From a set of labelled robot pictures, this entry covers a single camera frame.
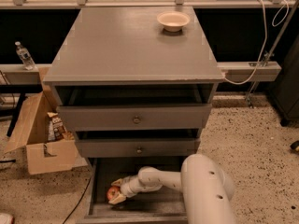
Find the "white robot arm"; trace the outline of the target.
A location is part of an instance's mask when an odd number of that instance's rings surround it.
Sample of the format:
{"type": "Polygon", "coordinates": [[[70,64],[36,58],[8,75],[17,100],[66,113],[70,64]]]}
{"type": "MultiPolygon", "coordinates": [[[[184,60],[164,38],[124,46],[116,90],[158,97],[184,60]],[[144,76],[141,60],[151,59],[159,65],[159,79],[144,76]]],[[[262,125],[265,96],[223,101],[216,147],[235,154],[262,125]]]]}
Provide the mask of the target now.
{"type": "Polygon", "coordinates": [[[162,187],[182,193],[188,224],[236,224],[230,204],[234,182],[217,163],[202,154],[186,158],[179,172],[142,167],[137,175],[112,182],[107,199],[110,204],[122,203],[138,193],[162,187]]]}

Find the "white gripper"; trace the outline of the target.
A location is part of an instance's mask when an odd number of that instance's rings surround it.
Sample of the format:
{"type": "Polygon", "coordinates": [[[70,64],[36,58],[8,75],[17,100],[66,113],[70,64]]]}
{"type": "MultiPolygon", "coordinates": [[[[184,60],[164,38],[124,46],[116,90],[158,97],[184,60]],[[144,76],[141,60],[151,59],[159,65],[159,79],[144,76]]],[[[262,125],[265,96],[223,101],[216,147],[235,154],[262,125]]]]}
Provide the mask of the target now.
{"type": "Polygon", "coordinates": [[[136,175],[119,178],[113,181],[111,185],[121,187],[122,194],[116,193],[115,195],[110,195],[108,198],[110,204],[122,203],[126,200],[126,197],[134,197],[142,190],[142,184],[136,175]]]}

